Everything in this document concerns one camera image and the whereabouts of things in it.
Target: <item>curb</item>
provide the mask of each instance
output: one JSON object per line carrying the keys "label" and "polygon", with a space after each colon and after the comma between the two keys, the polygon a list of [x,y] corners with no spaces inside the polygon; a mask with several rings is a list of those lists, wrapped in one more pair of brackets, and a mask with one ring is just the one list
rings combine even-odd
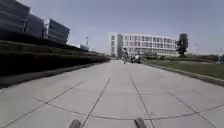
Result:
{"label": "curb", "polygon": [[221,85],[224,87],[224,80],[222,79],[218,79],[218,78],[214,78],[214,77],[210,77],[210,76],[205,76],[205,75],[201,75],[201,74],[196,74],[196,73],[191,73],[191,72],[186,72],[186,71],[182,71],[182,70],[178,70],[178,69],[173,69],[173,68],[167,68],[167,67],[163,67],[163,66],[158,66],[158,65],[154,65],[154,64],[144,64],[147,66],[152,66],[155,68],[160,68],[163,70],[167,70],[167,71],[171,71],[171,72],[175,72],[181,75],[185,75],[188,77],[192,77],[192,78],[196,78],[211,84],[216,84],[216,85]]}
{"label": "curb", "polygon": [[78,70],[81,68],[87,68],[96,64],[100,63],[95,63],[95,64],[86,64],[86,65],[80,65],[80,66],[74,66],[74,67],[69,67],[69,68],[60,68],[56,70],[49,70],[49,71],[43,71],[43,72],[35,72],[35,73],[26,73],[22,75],[15,75],[15,76],[9,76],[9,77],[2,77],[0,78],[0,89],[2,88],[7,88],[9,86],[12,86],[14,84],[19,84],[25,81],[30,81],[38,78],[43,78],[43,77],[49,77],[57,74],[61,74],[64,72],[69,72],[72,70]]}

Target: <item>tiled walkway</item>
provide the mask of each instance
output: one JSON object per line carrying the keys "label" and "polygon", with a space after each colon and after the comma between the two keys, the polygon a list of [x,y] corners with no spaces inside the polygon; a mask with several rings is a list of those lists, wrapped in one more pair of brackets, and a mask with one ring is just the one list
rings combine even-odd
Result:
{"label": "tiled walkway", "polygon": [[111,61],[33,80],[0,94],[0,128],[223,128],[224,88]]}

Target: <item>building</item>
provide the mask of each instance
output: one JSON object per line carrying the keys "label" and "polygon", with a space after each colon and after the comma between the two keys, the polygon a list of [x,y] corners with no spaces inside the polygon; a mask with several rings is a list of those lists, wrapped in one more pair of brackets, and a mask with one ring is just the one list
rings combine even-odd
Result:
{"label": "building", "polygon": [[39,17],[30,14],[27,17],[25,32],[37,38],[44,37],[44,21]]}
{"label": "building", "polygon": [[56,22],[55,20],[50,19],[46,24],[45,38],[58,43],[66,44],[69,32],[69,28]]}
{"label": "building", "polygon": [[120,58],[123,49],[123,35],[119,33],[110,33],[111,55]]}
{"label": "building", "polygon": [[110,33],[111,54],[120,58],[126,48],[129,56],[156,53],[159,56],[177,56],[176,39],[148,34]]}
{"label": "building", "polygon": [[80,49],[83,49],[83,50],[86,50],[86,51],[89,51],[89,47],[85,46],[85,45],[82,45],[82,44],[78,44],[76,47],[80,48]]}
{"label": "building", "polygon": [[24,32],[30,8],[16,0],[0,0],[0,28]]}

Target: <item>tree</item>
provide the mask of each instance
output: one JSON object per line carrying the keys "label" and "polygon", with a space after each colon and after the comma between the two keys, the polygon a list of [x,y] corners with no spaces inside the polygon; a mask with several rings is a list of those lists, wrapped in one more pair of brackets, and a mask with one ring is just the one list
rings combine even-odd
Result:
{"label": "tree", "polygon": [[181,58],[186,57],[185,52],[187,52],[188,48],[188,35],[186,33],[181,33],[179,40],[176,43],[177,43],[177,51],[180,54],[180,57]]}

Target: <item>lawn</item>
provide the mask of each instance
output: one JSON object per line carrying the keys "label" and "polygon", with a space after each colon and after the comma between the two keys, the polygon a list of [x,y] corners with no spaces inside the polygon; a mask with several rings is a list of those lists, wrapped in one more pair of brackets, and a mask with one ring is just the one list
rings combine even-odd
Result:
{"label": "lawn", "polygon": [[182,63],[178,61],[148,61],[149,64],[184,70],[224,79],[224,64]]}

